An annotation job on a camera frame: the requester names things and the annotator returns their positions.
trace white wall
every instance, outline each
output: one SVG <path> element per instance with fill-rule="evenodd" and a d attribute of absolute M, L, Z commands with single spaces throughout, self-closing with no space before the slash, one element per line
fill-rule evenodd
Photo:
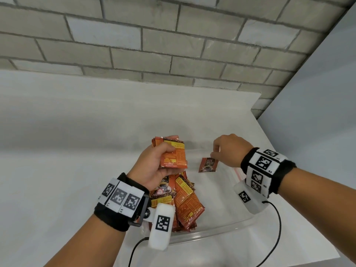
<path fill-rule="evenodd" d="M 258 122 L 297 166 L 356 188 L 356 6 L 297 72 Z M 308 267 L 354 266 L 340 259 Z"/>

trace wristband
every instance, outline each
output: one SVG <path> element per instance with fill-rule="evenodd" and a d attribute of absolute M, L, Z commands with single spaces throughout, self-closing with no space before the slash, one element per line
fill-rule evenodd
<path fill-rule="evenodd" d="M 278 194 L 284 176 L 296 164 L 287 157 L 270 149 L 252 148 L 243 158 L 241 169 L 246 174 L 245 183 L 268 198 L 270 193 Z"/>
<path fill-rule="evenodd" d="M 127 231 L 130 225 L 140 226 L 144 218 L 142 212 L 151 205 L 149 190 L 125 173 L 111 179 L 98 201 L 94 215 L 119 231 Z"/>

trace clear plastic container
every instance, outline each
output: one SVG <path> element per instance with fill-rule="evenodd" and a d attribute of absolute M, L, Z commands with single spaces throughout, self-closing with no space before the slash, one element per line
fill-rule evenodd
<path fill-rule="evenodd" d="M 253 217 L 234 192 L 239 182 L 237 173 L 223 163 L 216 172 L 198 173 L 203 157 L 210 157 L 210 150 L 186 150 L 187 177 L 195 183 L 195 193 L 205 207 L 197 219 L 197 228 L 191 232 L 172 233 L 169 245 L 200 240 L 212 235 L 241 229 L 253 223 Z M 142 225 L 143 235 L 149 236 L 148 223 Z"/>

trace hand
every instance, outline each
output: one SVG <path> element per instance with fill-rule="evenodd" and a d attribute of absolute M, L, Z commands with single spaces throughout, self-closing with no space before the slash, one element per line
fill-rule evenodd
<path fill-rule="evenodd" d="M 178 139 L 178 136 L 169 136 L 168 139 Z M 139 159 L 132 167 L 127 177 L 146 187 L 149 191 L 156 188 L 162 179 L 171 174 L 177 174 L 185 169 L 158 169 L 161 162 L 161 156 L 165 152 L 173 152 L 175 148 L 163 142 L 153 147 L 150 145 L 139 156 Z"/>
<path fill-rule="evenodd" d="M 222 135 L 214 140 L 213 152 L 210 156 L 229 167 L 239 168 L 243 158 L 252 148 L 251 143 L 235 134 Z"/>

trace person's right hand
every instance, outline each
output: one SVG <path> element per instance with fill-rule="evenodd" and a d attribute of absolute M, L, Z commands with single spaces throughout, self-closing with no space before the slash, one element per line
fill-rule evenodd
<path fill-rule="evenodd" d="M 243 158 L 252 148 L 251 143 L 235 134 L 222 135 L 214 140 L 214 148 L 210 156 L 229 167 L 239 168 Z"/>

